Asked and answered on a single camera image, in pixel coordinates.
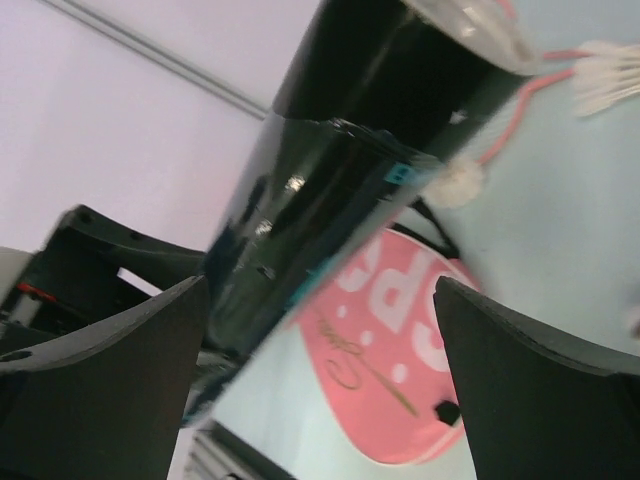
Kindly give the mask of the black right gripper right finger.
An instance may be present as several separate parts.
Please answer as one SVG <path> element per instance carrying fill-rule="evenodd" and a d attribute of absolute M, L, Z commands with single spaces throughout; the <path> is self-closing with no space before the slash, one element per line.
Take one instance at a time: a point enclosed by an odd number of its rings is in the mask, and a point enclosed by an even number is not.
<path fill-rule="evenodd" d="M 448 277 L 434 304 L 478 478 L 638 478 L 637 356 Z"/>

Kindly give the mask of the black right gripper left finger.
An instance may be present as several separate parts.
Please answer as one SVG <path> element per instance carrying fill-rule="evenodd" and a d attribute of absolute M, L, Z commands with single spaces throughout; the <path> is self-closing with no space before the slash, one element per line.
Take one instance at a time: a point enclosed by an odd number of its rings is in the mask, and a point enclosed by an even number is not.
<path fill-rule="evenodd" d="M 1 357 L 4 479 L 164 479 L 208 309 L 191 277 Z"/>

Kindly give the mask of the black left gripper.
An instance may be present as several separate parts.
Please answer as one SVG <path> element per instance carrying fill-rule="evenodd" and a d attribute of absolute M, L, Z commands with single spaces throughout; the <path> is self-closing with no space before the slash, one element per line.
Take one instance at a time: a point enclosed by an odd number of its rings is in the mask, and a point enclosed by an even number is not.
<path fill-rule="evenodd" d="M 64 336 L 109 345 L 133 332 L 126 320 L 147 316 L 143 305 L 151 298 L 120 271 L 166 291 L 193 276 L 203 257 L 76 206 L 8 281 L 1 295 L 1 347 L 27 350 Z"/>

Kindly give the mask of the white shuttlecock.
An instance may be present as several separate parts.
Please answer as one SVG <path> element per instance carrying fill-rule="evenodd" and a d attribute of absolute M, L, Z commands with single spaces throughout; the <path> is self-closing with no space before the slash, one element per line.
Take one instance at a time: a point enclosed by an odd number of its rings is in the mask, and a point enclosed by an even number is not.
<path fill-rule="evenodd" d="M 464 157 L 449 163 L 425 188 L 425 198 L 441 208 L 459 208 L 474 200 L 483 190 L 484 169 Z"/>
<path fill-rule="evenodd" d="M 573 66 L 574 113 L 587 117 L 639 94 L 639 45 L 590 40 Z"/>

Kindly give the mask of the black shuttlecock tube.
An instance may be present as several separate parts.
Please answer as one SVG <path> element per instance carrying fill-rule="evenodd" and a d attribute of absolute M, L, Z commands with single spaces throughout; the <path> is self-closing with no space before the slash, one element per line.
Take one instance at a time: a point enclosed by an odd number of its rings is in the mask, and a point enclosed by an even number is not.
<path fill-rule="evenodd" d="M 537 70 L 494 1 L 324 1 L 200 265 L 205 417 L 252 354 L 387 225 Z"/>

